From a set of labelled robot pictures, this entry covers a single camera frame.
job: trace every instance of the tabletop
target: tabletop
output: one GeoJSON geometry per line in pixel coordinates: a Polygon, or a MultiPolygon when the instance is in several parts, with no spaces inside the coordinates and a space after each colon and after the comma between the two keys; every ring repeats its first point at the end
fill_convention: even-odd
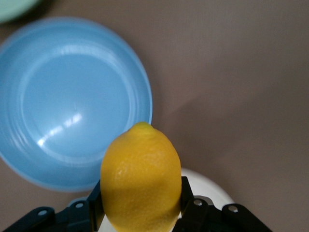
{"type": "MultiPolygon", "coordinates": [[[[309,1],[49,0],[0,25],[0,43],[42,18],[98,22],[137,53],[153,126],[182,167],[221,186],[273,231],[309,228],[309,1]]],[[[29,183],[0,160],[0,230],[88,192],[29,183]]]]}

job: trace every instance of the blue bowl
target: blue bowl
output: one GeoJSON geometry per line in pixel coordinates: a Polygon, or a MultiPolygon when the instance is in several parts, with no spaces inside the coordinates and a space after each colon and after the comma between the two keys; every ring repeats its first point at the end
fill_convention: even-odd
{"type": "Polygon", "coordinates": [[[139,58],[102,25],[41,20],[0,49],[0,155],[34,184],[93,188],[112,140],[151,119],[151,89],[139,58]]]}

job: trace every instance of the yellow lemon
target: yellow lemon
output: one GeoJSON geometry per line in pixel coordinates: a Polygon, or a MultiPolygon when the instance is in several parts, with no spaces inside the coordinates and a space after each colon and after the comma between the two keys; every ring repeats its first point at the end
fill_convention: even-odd
{"type": "Polygon", "coordinates": [[[101,166],[103,208],[118,232],[168,232],[180,212],[181,164],[169,139],[146,122],[108,147],[101,166]]]}

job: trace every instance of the screw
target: screw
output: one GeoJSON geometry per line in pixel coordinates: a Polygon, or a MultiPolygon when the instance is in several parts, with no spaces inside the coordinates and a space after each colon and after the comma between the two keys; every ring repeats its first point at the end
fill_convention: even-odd
{"type": "Polygon", "coordinates": [[[194,200],[193,203],[197,206],[201,206],[203,204],[203,202],[199,199],[194,200]]]}
{"type": "Polygon", "coordinates": [[[84,203],[77,203],[77,204],[75,205],[75,208],[82,208],[83,205],[84,205],[84,203]]]}
{"type": "Polygon", "coordinates": [[[230,205],[230,206],[228,207],[228,209],[229,209],[229,211],[232,211],[233,213],[237,213],[237,212],[238,212],[237,207],[234,206],[234,205],[230,205]]]}
{"type": "Polygon", "coordinates": [[[38,212],[38,215],[39,216],[43,216],[43,215],[45,215],[47,213],[47,210],[41,210],[40,212],[38,212]]]}

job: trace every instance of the green plate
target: green plate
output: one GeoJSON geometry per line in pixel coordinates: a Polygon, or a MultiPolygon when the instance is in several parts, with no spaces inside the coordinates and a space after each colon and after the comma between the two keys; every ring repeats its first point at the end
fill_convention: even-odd
{"type": "Polygon", "coordinates": [[[41,0],[0,0],[0,23],[11,21],[36,6],[41,0]]]}

